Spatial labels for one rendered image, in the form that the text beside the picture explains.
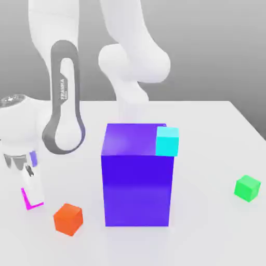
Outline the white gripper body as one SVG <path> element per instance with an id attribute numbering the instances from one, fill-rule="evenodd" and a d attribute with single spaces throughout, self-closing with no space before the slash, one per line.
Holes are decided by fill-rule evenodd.
<path id="1" fill-rule="evenodd" d="M 31 205 L 44 203 L 44 193 L 41 176 L 38 171 L 31 167 L 24 167 L 22 170 L 23 189 Z"/>

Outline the small magenta cube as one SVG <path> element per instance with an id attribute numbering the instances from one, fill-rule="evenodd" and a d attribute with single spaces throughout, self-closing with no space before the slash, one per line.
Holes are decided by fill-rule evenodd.
<path id="1" fill-rule="evenodd" d="M 33 208 L 36 208 L 36 207 L 39 207 L 39 206 L 42 206 L 44 204 L 44 202 L 41 202 L 41 203 L 38 203 L 36 205 L 31 205 L 28 198 L 27 198 L 27 195 L 24 191 L 24 188 L 21 188 L 21 193 L 22 193 L 22 196 L 24 198 L 24 202 L 25 202 L 25 207 L 27 210 L 31 210 Z"/>

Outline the small orange cube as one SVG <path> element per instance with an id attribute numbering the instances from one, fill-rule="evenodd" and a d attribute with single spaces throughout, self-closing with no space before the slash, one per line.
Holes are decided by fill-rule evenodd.
<path id="1" fill-rule="evenodd" d="M 80 207 L 65 203 L 55 214 L 57 231 L 73 236 L 83 224 L 83 212 Z"/>

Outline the small cyan cube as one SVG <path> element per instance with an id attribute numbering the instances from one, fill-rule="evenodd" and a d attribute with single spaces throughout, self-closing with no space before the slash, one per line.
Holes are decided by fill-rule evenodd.
<path id="1" fill-rule="evenodd" d="M 158 126 L 156 133 L 155 154 L 158 156 L 176 157 L 179 149 L 179 129 L 176 127 Z"/>

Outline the small green cube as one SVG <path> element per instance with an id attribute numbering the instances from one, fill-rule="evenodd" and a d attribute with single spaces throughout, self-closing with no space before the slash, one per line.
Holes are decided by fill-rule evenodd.
<path id="1" fill-rule="evenodd" d="M 257 197 L 260 186 L 261 181 L 249 175 L 244 175 L 237 180 L 234 194 L 247 202 L 251 202 Z"/>

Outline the large purple box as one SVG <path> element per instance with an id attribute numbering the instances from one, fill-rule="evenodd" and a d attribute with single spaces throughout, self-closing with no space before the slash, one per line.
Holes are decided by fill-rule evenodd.
<path id="1" fill-rule="evenodd" d="M 107 124 L 101 152 L 107 227 L 169 225 L 175 157 L 155 154 L 158 126 L 166 124 Z"/>

